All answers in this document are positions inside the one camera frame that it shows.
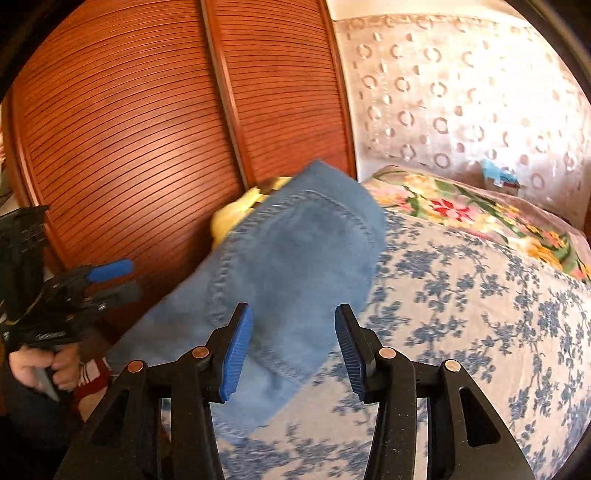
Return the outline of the left hand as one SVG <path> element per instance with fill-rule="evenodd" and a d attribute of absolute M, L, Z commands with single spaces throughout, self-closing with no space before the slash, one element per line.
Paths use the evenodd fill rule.
<path fill-rule="evenodd" d="M 8 356 L 11 372 L 26 387 L 43 391 L 36 370 L 50 369 L 52 381 L 59 390 L 73 390 L 80 377 L 80 355 L 77 343 L 63 346 L 56 353 L 23 346 Z"/>

